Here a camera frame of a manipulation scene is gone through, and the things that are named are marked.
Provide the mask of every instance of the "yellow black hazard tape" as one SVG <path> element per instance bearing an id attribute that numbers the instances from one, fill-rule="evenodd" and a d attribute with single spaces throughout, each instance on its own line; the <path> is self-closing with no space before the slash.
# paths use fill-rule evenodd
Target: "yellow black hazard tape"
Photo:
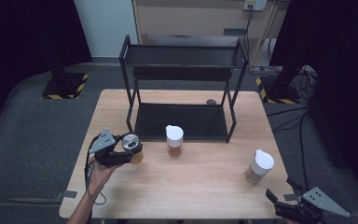
<path id="1" fill-rule="evenodd" d="M 83 91 L 84 86 L 86 85 L 86 81 L 89 78 L 89 75 L 84 75 L 79 83 L 77 83 L 77 91 L 71 92 L 72 94 L 60 94 L 60 93 L 52 93 L 52 94 L 43 94 L 43 99 L 53 99 L 53 100 L 61 100 L 61 99 L 76 99 L 80 93 Z"/>
<path id="2" fill-rule="evenodd" d="M 257 83 L 257 87 L 258 90 L 260 91 L 260 96 L 261 99 L 264 103 L 271 103 L 271 104 L 289 104 L 289 105 L 293 105 L 293 104 L 300 104 L 299 100 L 294 100 L 294 99 L 274 99 L 271 100 L 269 99 L 269 97 L 267 96 L 266 90 L 264 89 L 263 83 L 261 82 L 260 78 L 257 78 L 255 80 L 255 82 Z"/>

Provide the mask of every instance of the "black metal shelf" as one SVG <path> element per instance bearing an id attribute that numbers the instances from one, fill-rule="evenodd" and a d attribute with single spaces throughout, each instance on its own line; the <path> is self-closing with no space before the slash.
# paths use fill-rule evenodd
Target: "black metal shelf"
<path id="1" fill-rule="evenodd" d="M 178 125 L 185 130 L 186 140 L 226 141 L 235 129 L 234 104 L 246 70 L 248 59 L 243 43 L 236 46 L 187 47 L 132 45 L 126 36 L 119 56 L 121 71 L 130 101 L 127 125 L 130 132 L 143 139 L 165 139 L 165 127 Z M 131 92 L 127 68 L 132 69 L 134 89 Z M 229 84 L 234 69 L 241 73 L 231 97 Z M 150 104 L 142 102 L 138 80 L 197 80 L 225 82 L 223 98 L 216 105 Z M 131 113 L 138 99 L 135 130 Z M 232 125 L 227 129 L 224 103 L 228 101 Z"/>

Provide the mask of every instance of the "black curtain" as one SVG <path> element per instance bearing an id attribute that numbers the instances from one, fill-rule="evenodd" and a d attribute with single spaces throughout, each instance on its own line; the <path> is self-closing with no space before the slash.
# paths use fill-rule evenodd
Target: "black curtain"
<path id="1" fill-rule="evenodd" d="M 19 81 L 90 61 L 74 0 L 0 0 L 0 110 Z"/>
<path id="2" fill-rule="evenodd" d="M 319 13 L 313 14 L 315 8 Z M 311 27 L 302 21 L 316 17 Z M 293 53 L 293 43 L 304 41 L 311 29 L 305 64 L 317 72 L 311 99 L 313 118 L 333 158 L 342 157 L 358 178 L 358 1 L 292 0 L 280 31 L 270 65 L 283 65 Z"/>

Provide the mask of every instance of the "metal bracket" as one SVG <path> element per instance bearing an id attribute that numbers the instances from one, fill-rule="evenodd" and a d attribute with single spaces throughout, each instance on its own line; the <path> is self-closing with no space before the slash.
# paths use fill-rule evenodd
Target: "metal bracket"
<path id="1" fill-rule="evenodd" d="M 339 206 L 336 202 L 330 199 L 323 191 L 319 188 L 313 188 L 302 195 L 302 198 L 307 202 L 315 205 L 316 207 L 323 209 L 334 214 L 350 217 L 351 214 Z"/>
<path id="2" fill-rule="evenodd" d="M 95 153 L 95 152 L 102 150 L 106 147 L 110 147 L 110 146 L 114 145 L 115 143 L 116 143 L 115 138 L 109 132 L 109 130 L 106 128 L 100 134 L 98 139 L 95 140 L 94 144 L 92 145 L 91 149 L 89 150 L 89 153 Z"/>

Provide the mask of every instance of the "human hand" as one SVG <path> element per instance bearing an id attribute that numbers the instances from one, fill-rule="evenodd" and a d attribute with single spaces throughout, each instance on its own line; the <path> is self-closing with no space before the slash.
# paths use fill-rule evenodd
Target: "human hand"
<path id="1" fill-rule="evenodd" d="M 97 161 L 92 164 L 94 167 L 89 177 L 89 191 L 93 194 L 98 194 L 103 190 L 104 185 L 110 179 L 112 173 L 122 164 L 112 167 L 106 167 L 99 164 Z"/>

